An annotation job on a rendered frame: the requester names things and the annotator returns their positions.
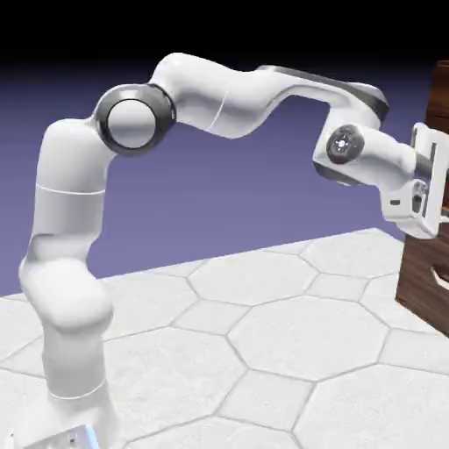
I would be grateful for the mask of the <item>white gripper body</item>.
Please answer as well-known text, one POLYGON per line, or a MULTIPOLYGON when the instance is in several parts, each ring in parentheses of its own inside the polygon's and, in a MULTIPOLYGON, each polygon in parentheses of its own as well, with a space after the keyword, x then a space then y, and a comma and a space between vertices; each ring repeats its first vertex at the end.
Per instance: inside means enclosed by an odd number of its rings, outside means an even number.
POLYGON ((449 170, 449 135, 416 123, 412 131, 416 153, 414 176, 424 186, 415 188, 422 197, 420 211, 415 213, 410 235, 416 239, 434 239, 441 223, 445 183, 449 170))

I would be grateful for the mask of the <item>dark wood drawer front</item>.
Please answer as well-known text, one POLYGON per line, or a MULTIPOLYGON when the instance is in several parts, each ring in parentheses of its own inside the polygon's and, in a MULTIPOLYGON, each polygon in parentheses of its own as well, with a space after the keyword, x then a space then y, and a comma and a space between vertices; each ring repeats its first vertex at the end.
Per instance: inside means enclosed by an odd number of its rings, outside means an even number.
POLYGON ((435 239, 405 238, 396 289, 398 303, 449 338, 449 290, 435 282, 434 264, 449 266, 449 221, 435 239))
MULTIPOLYGON (((444 132, 449 136, 449 116, 438 116, 428 113, 425 123, 432 129, 444 132)), ((445 192, 443 196, 443 210, 449 214, 449 168, 445 179, 445 192)))

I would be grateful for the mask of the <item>dark wood cabinet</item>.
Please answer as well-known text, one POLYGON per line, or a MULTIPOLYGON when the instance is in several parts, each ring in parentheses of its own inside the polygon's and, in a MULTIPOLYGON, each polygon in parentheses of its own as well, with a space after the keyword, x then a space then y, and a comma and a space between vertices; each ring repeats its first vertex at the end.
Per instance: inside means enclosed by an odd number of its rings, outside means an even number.
MULTIPOLYGON (((432 73, 425 123, 449 135, 449 61, 432 73)), ((405 239, 396 300, 449 338, 449 179, 442 211, 435 239, 405 239)))

